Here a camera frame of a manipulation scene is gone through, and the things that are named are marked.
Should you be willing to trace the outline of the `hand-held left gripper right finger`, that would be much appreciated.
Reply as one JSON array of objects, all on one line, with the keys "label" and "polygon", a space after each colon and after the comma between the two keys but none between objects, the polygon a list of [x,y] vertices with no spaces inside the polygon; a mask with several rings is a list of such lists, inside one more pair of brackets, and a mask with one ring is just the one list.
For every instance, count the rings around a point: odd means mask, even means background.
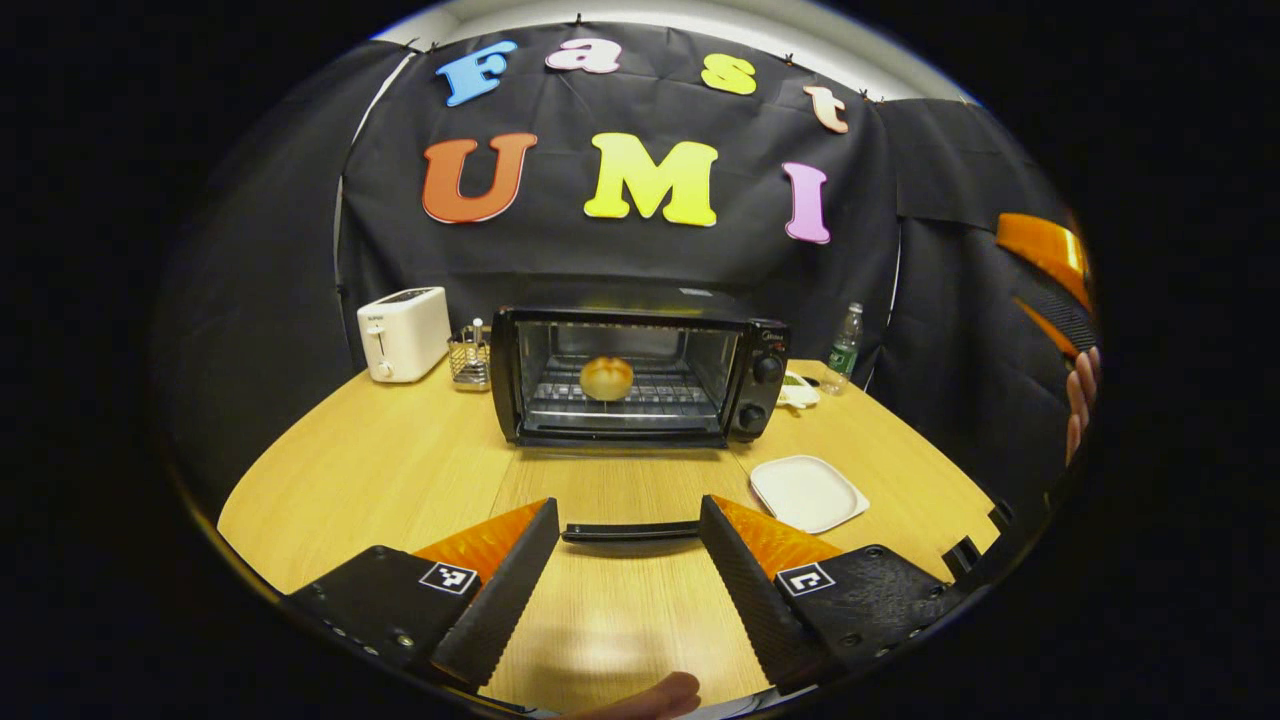
[{"label": "hand-held left gripper right finger", "polygon": [[777,691],[863,675],[966,598],[883,544],[844,551],[717,495],[699,536]]}]

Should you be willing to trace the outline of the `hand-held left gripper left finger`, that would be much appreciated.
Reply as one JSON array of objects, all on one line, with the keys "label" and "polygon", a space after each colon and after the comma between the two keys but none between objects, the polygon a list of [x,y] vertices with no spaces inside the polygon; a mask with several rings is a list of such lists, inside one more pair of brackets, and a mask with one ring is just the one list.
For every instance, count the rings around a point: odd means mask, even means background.
[{"label": "hand-held left gripper left finger", "polygon": [[561,537],[541,498],[415,553],[375,544],[285,597],[376,661],[442,685],[492,679]]}]

